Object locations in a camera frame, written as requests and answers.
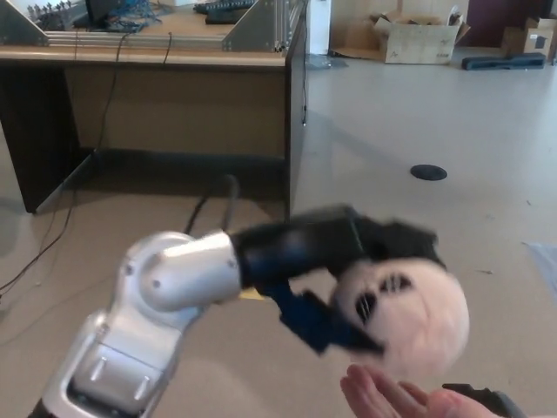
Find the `person's bare hand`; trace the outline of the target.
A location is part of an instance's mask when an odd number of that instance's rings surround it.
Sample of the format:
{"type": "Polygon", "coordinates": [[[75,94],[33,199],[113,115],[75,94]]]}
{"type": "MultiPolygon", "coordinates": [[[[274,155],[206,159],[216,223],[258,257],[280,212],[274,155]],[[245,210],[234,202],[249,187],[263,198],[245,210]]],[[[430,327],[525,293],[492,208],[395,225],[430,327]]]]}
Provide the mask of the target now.
{"type": "Polygon", "coordinates": [[[412,383],[396,382],[369,365],[349,366],[340,386],[349,408],[358,418],[495,416],[462,394],[446,389],[427,393],[412,383]]]}

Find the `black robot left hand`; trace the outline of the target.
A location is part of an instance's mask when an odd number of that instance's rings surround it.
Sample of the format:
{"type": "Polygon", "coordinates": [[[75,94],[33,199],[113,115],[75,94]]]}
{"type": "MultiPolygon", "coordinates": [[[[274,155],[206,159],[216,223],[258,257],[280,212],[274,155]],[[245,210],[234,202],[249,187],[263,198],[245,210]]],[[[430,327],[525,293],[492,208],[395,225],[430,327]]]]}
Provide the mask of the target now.
{"type": "Polygon", "coordinates": [[[350,324],[338,303],[315,293],[294,293],[290,280],[326,269],[338,283],[359,261],[418,258],[441,266],[434,232],[401,221],[379,223],[348,205],[254,226],[231,236],[242,285],[272,299],[283,325],[321,354],[331,346],[382,355],[385,346],[350,324]]]}

